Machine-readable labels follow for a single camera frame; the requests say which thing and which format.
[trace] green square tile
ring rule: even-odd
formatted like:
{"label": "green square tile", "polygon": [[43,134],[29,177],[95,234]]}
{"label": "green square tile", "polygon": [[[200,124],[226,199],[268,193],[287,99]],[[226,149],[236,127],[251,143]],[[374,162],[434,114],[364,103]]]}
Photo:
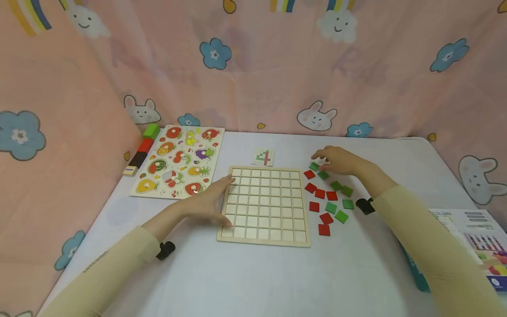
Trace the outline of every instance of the green square tile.
{"label": "green square tile", "polygon": [[334,181],[330,185],[335,192],[339,191],[343,187],[342,184],[340,184],[338,181]]}
{"label": "green square tile", "polygon": [[317,175],[323,180],[327,180],[329,178],[329,174],[325,171],[320,171],[317,173]]}
{"label": "green square tile", "polygon": [[326,205],[325,205],[325,211],[327,212],[330,212],[332,214],[334,214],[336,212],[336,209],[338,208],[338,206],[336,206],[335,204],[333,203],[330,203],[328,202]]}
{"label": "green square tile", "polygon": [[343,207],[345,209],[354,209],[354,202],[350,199],[342,199]]}
{"label": "green square tile", "polygon": [[348,197],[351,197],[352,196],[352,192],[354,191],[352,188],[348,187],[348,186],[343,186],[342,189],[341,189],[342,193]]}
{"label": "green square tile", "polygon": [[313,171],[317,171],[318,167],[319,167],[319,165],[315,162],[310,164],[310,169],[313,169]]}
{"label": "green square tile", "polygon": [[348,219],[348,215],[346,213],[344,213],[343,211],[339,210],[338,213],[336,214],[335,218],[338,219],[339,222],[344,224]]}

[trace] black wrist strap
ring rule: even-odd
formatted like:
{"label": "black wrist strap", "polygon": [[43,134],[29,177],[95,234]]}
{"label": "black wrist strap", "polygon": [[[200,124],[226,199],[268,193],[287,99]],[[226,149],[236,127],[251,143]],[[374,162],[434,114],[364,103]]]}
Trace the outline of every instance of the black wrist strap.
{"label": "black wrist strap", "polygon": [[174,250],[176,250],[176,246],[171,241],[160,244],[160,253],[157,254],[157,259],[160,261],[164,261]]}

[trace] red wooden block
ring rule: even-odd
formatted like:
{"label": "red wooden block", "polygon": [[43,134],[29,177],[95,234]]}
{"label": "red wooden block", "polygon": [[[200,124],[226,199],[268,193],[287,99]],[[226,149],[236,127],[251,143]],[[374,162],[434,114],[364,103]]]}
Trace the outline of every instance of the red wooden block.
{"label": "red wooden block", "polygon": [[315,190],[315,197],[320,198],[320,199],[324,199],[325,198],[325,191],[317,188]]}
{"label": "red wooden block", "polygon": [[307,191],[309,191],[311,194],[313,194],[313,192],[317,189],[317,186],[315,186],[312,183],[308,183],[308,185],[306,185],[305,189]]}
{"label": "red wooden block", "polygon": [[320,219],[322,220],[322,222],[325,225],[328,225],[328,224],[334,222],[333,217],[331,217],[330,213],[325,213],[325,214],[320,215]]}
{"label": "red wooden block", "polygon": [[306,178],[308,178],[309,180],[315,177],[315,173],[314,173],[311,169],[307,170],[307,171],[306,171],[306,172],[304,172],[303,174],[304,174],[304,175],[306,176]]}
{"label": "red wooden block", "polygon": [[331,232],[328,225],[318,225],[318,234],[330,236]]}
{"label": "red wooden block", "polygon": [[328,194],[328,200],[338,200],[336,192],[326,192]]}
{"label": "red wooden block", "polygon": [[141,145],[137,148],[137,151],[148,153],[152,148],[153,142],[154,140],[152,138],[143,139]]}
{"label": "red wooden block", "polygon": [[319,207],[318,202],[313,202],[313,201],[310,202],[310,211],[316,212],[316,213],[320,212],[320,207]]}

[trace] beige sleeve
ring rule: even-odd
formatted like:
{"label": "beige sleeve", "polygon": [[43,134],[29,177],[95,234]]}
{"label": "beige sleeve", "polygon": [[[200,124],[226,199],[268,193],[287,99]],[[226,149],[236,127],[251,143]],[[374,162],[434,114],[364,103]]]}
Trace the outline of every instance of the beige sleeve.
{"label": "beige sleeve", "polygon": [[419,266],[441,316],[507,315],[478,265],[411,192],[393,187],[372,206]]}
{"label": "beige sleeve", "polygon": [[101,316],[129,277],[159,252],[158,240],[136,227],[63,289],[41,317]]}

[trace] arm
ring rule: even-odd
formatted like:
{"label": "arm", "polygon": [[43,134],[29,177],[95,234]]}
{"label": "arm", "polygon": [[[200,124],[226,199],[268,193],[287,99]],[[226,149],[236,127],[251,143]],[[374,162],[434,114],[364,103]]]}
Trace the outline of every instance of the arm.
{"label": "arm", "polygon": [[213,219],[230,226],[216,212],[216,203],[234,179],[222,178],[203,193],[169,205],[141,227],[136,227],[93,261],[49,304],[41,317],[101,316],[143,264],[160,252],[159,244],[186,217]]}
{"label": "arm", "polygon": [[375,164],[341,148],[326,147],[316,157],[330,162],[320,169],[354,175],[363,183],[375,210],[424,274],[442,316],[505,315],[478,265],[417,197]]}

